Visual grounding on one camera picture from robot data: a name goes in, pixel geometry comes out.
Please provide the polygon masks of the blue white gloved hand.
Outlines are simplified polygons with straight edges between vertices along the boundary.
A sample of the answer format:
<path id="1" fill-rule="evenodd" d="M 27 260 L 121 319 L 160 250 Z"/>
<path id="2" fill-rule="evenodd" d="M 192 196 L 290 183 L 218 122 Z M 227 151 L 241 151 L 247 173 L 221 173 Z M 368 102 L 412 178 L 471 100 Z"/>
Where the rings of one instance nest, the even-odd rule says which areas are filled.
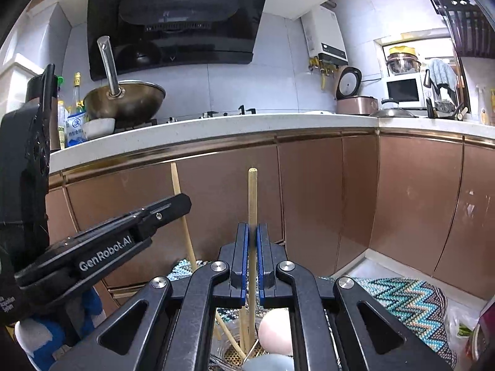
<path id="1" fill-rule="evenodd" d="M 70 325 L 79 338 L 90 335 L 105 319 L 106 313 L 95 287 L 66 303 Z M 36 370 L 50 367 L 68 352 L 67 332 L 61 322 L 47 317 L 26 318 L 14 327 L 15 337 Z"/>

